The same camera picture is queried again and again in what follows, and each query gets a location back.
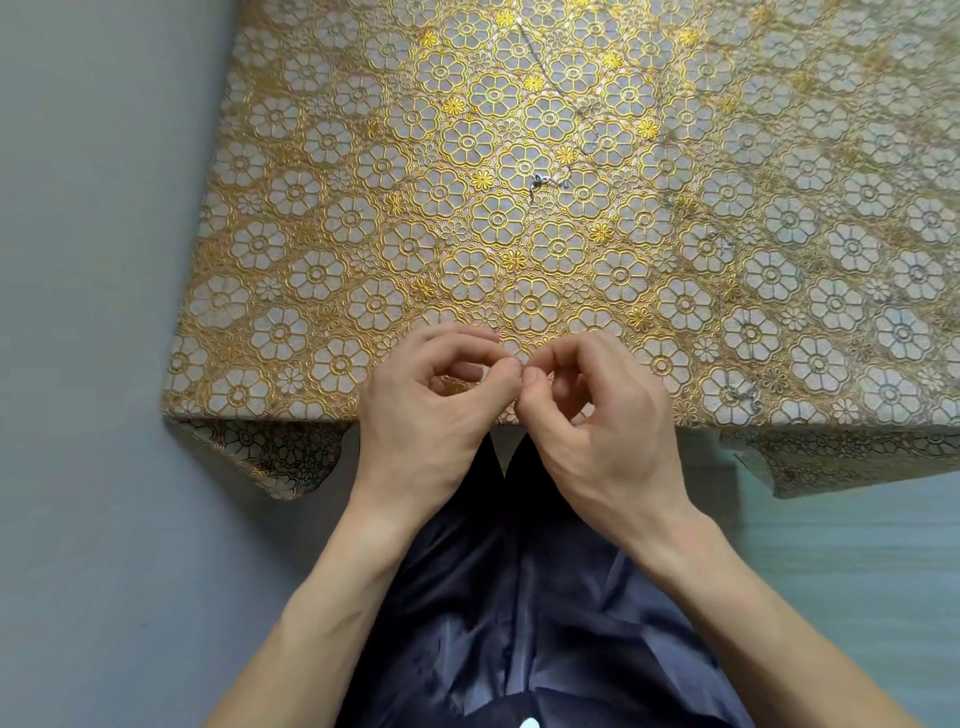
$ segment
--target yellow flower pattern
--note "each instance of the yellow flower pattern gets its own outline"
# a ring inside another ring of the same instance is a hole
[[[295,497],[411,327],[604,328],[780,495],[960,468],[956,4],[609,5],[248,0],[166,414]]]

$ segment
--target white flower motif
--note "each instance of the white flower motif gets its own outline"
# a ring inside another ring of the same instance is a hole
[[[493,154],[493,134],[479,121],[458,121],[444,131],[444,154],[455,164],[477,164]]]
[[[557,320],[560,297],[547,287],[545,280],[519,279],[507,291],[504,315],[518,331],[546,331]]]
[[[224,452],[241,460],[256,460],[267,447],[267,436],[257,423],[227,420],[224,423]]]
[[[909,79],[885,76],[874,84],[874,98],[896,116],[913,116],[923,105],[920,90]]]
[[[260,301],[275,301],[282,293],[283,287],[276,276],[267,276],[256,282],[256,295]]]
[[[910,154],[910,140],[893,124],[872,122],[860,133],[860,149],[878,164],[900,164]]]
[[[367,187],[392,189],[407,176],[406,164],[397,147],[375,144],[357,158],[357,176]]]
[[[448,217],[464,204],[467,186],[447,170],[431,168],[415,184],[414,202],[427,215]]]
[[[670,210],[656,197],[631,195],[617,211],[617,227],[635,243],[659,243],[673,230]]]
[[[836,400],[832,408],[833,419],[840,425],[852,425],[860,419],[860,408],[853,400]]]
[[[894,188],[879,175],[854,172],[844,182],[847,204],[856,207],[861,215],[882,217],[894,206]]]
[[[383,236],[383,257],[395,271],[417,273],[433,260],[435,238],[422,223],[398,223]]]
[[[562,53],[550,63],[550,83],[562,93],[583,93],[596,85],[598,70],[580,53]]]
[[[234,141],[230,142],[226,149],[217,151],[213,173],[223,184],[246,187],[263,177],[263,166],[266,163],[267,158],[259,147]]]
[[[863,294],[842,280],[820,279],[810,289],[810,313],[827,328],[853,331],[863,320]]]
[[[753,194],[754,187],[736,172],[716,171],[704,180],[704,202],[723,217],[743,217]]]
[[[283,257],[287,236],[276,223],[252,222],[233,234],[230,252],[244,268],[265,271]]]
[[[901,253],[892,267],[894,285],[911,299],[933,301],[947,287],[944,267],[923,251]]]
[[[550,159],[539,147],[515,144],[500,158],[500,177],[514,192],[525,192],[535,172],[546,173]]]
[[[818,139],[839,139],[850,128],[846,110],[833,99],[810,99],[798,118],[800,126]]]
[[[712,336],[698,336],[693,343],[693,355],[707,363],[716,361],[720,356],[720,345]]]
[[[744,269],[747,285],[766,301],[786,301],[800,287],[797,266],[778,251],[756,251]]]
[[[227,226],[227,217],[230,207],[224,198],[216,192],[207,192],[204,203],[200,208],[200,225],[197,229],[199,237],[209,237],[216,231]]]
[[[780,243],[803,245],[817,231],[817,213],[796,197],[775,197],[764,210],[767,230]]]
[[[266,0],[263,12],[277,25],[296,27],[310,14],[307,0]]]
[[[300,122],[300,107],[290,99],[268,96],[262,104],[253,105],[247,121],[261,136],[282,139],[297,128]]]
[[[848,271],[866,273],[880,260],[880,243],[858,225],[841,223],[827,234],[828,252]]]
[[[459,11],[444,22],[443,35],[454,48],[476,50],[490,39],[490,21],[479,12]]]
[[[206,408],[219,417],[259,417],[268,394],[270,384],[256,369],[231,369],[210,385]]]
[[[609,251],[593,270],[593,285],[611,301],[635,301],[647,289],[647,266],[633,253]]]
[[[702,223],[694,223],[680,236],[684,257],[700,273],[719,273],[733,260],[733,245],[726,235]]]
[[[293,91],[316,93],[330,80],[330,64],[318,53],[297,53],[283,68],[283,79]]]
[[[479,303],[493,291],[496,266],[483,251],[459,250],[444,262],[441,285],[454,301]]]
[[[343,285],[344,264],[331,251],[307,251],[290,267],[289,282],[302,299],[323,301]]]
[[[837,392],[850,376],[847,357],[828,339],[803,336],[790,350],[793,376],[814,391]]]
[[[417,81],[431,93],[449,93],[464,82],[465,69],[452,53],[434,52],[417,65]]]
[[[303,372],[297,367],[284,367],[276,375],[276,388],[284,395],[295,395],[303,389]]]
[[[400,33],[377,33],[367,39],[364,56],[374,68],[396,71],[410,60],[410,41]]]
[[[436,0],[394,0],[394,17],[403,25],[422,28],[437,19]]]
[[[337,84],[334,103],[346,114],[367,116],[382,102],[383,87],[370,76],[347,76]]]
[[[313,34],[326,48],[346,48],[360,37],[360,23],[349,12],[331,11],[317,21]]]
[[[589,154],[597,164],[620,164],[634,153],[634,135],[618,121],[599,122],[584,137],[585,146],[592,150]]]
[[[437,128],[437,110],[419,96],[401,96],[390,109],[387,126],[401,139],[425,139]]]
[[[766,361],[780,348],[780,328],[759,308],[735,308],[723,329],[724,343],[741,359]]]
[[[863,84],[863,67],[845,53],[827,53],[817,61],[817,78],[837,93],[850,93]]]
[[[663,125],[680,139],[702,139],[713,128],[713,109],[690,96],[678,96],[663,108]]]
[[[533,259],[550,273],[569,273],[585,257],[584,238],[569,223],[544,223],[531,242]]]
[[[618,24],[606,10],[588,10],[573,19],[573,36],[586,48],[602,51],[620,39]]]
[[[760,57],[777,68],[797,68],[806,58],[804,41],[786,31],[772,31],[763,37]]]
[[[743,103],[756,113],[777,116],[790,106],[793,89],[775,76],[752,76],[743,85]]]
[[[310,373],[325,392],[352,392],[367,379],[370,355],[356,339],[330,339],[313,354]]]
[[[657,294],[660,316],[670,320],[675,329],[699,331],[713,316],[713,299],[695,280],[672,279]]]
[[[523,231],[523,209],[513,198],[490,195],[473,206],[473,230],[491,245],[507,245]]]
[[[333,164],[349,154],[353,134],[340,121],[321,121],[306,132],[303,151],[318,163]]]
[[[930,421],[934,425],[960,426],[960,400],[941,397],[930,413]]]
[[[825,425],[827,415],[806,400],[783,400],[770,413],[771,425]]]
[[[920,157],[920,163],[924,176],[938,187],[960,190],[960,165],[957,164],[957,153],[952,149],[929,149]]]
[[[367,279],[350,290],[347,313],[360,328],[386,330],[403,314],[403,294],[392,280]]]
[[[662,377],[663,386],[670,394],[677,394],[690,381],[690,356],[673,339],[644,339],[634,357],[650,371]]]
[[[623,327],[617,323],[610,312],[604,309],[583,308],[575,319],[570,320],[570,333],[604,330],[617,338],[623,333]]]
[[[874,319],[876,340],[897,359],[919,361],[933,348],[930,327],[909,308],[885,306]]]
[[[204,375],[206,349],[193,336],[175,336],[174,346],[167,362],[167,377],[163,388],[168,392],[184,392]]]
[[[324,230],[341,243],[359,243],[373,232],[376,210],[366,197],[345,197],[326,209]]]
[[[320,200],[320,183],[306,171],[289,170],[270,183],[270,202],[281,215],[303,215]]]
[[[640,157],[640,173],[658,190],[678,190],[693,179],[693,161],[679,147],[658,144]]]
[[[882,423],[903,424],[920,413],[920,387],[896,369],[867,367],[857,383],[863,403]]]
[[[928,243],[949,243],[957,234],[957,213],[935,198],[918,197],[906,209],[910,228]]]
[[[640,74],[614,76],[604,88],[607,106],[625,116],[641,116],[656,103],[654,88]]]
[[[263,68],[278,55],[279,42],[264,30],[243,28],[237,33],[233,56],[243,65]]]
[[[723,151],[740,164],[762,164],[773,155],[773,142],[758,124],[737,121],[724,132]]]
[[[789,305],[783,310],[783,325],[791,331],[802,331],[806,326],[806,312],[797,305]]]
[[[264,359],[285,361],[306,346],[309,325],[295,308],[275,306],[253,321],[251,344]]]
[[[610,189],[595,172],[572,172],[561,190],[560,204],[574,217],[595,217],[610,203]]]
[[[701,391],[704,409],[719,425],[745,425],[754,415],[756,383],[739,369],[714,369]]]
[[[798,189],[821,190],[833,179],[830,160],[816,147],[795,147],[783,158],[783,174]]]

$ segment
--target hand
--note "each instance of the hand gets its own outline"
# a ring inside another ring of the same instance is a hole
[[[573,425],[588,401],[594,412]],[[655,560],[672,529],[699,515],[686,495],[669,394],[606,332],[535,352],[516,414],[577,514],[638,561]]]
[[[480,364],[491,367],[483,378]],[[488,328],[413,331],[360,391],[360,461],[350,504],[416,533],[456,491],[485,434],[520,393],[520,362]],[[480,383],[442,396],[434,377]]]

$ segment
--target tablecloth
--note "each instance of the tablecloth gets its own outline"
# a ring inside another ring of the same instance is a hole
[[[251,0],[164,413],[296,497],[417,322],[604,328],[777,495],[960,469],[957,14]]]

